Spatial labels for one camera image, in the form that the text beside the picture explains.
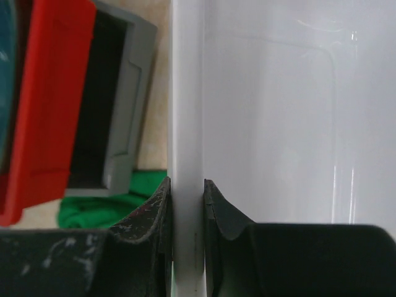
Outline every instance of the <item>black plastic part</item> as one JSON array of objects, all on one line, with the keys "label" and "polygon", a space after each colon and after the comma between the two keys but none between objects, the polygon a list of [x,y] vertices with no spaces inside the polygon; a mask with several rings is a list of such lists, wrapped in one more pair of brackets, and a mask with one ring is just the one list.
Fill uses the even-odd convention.
[{"label": "black plastic part", "polygon": [[166,297],[170,179],[110,229],[0,232],[0,296]]},{"label": "black plastic part", "polygon": [[396,296],[396,244],[363,225],[254,223],[205,181],[208,297]]}]

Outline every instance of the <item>green cloth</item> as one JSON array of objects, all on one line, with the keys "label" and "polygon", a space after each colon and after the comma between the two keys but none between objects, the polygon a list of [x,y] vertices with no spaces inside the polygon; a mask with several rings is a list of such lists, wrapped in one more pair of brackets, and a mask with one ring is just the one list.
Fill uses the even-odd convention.
[{"label": "green cloth", "polygon": [[65,197],[58,213],[60,228],[108,228],[142,205],[155,192],[166,171],[135,171],[129,193],[113,197]]}]

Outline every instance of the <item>white plastic bin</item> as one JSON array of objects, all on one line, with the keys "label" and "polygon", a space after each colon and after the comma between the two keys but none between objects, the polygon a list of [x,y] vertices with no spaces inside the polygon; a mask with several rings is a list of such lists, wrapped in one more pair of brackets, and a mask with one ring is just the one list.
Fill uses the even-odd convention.
[{"label": "white plastic bin", "polygon": [[179,293],[201,273],[203,178],[257,222],[396,238],[396,2],[173,0],[172,12]]}]

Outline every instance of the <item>gray plastic container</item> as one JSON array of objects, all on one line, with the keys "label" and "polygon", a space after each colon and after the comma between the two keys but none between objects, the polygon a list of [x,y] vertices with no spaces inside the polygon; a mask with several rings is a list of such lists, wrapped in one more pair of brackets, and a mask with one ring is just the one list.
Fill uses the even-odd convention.
[{"label": "gray plastic container", "polygon": [[156,26],[94,3],[97,18],[65,196],[128,192],[153,59]]}]

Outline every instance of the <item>red plastic container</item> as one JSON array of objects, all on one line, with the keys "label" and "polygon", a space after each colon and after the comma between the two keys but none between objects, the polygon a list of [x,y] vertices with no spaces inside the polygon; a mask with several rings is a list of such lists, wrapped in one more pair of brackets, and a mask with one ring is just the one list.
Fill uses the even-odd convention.
[{"label": "red plastic container", "polygon": [[0,176],[2,226],[64,195],[95,14],[89,0],[33,0],[11,165]]}]

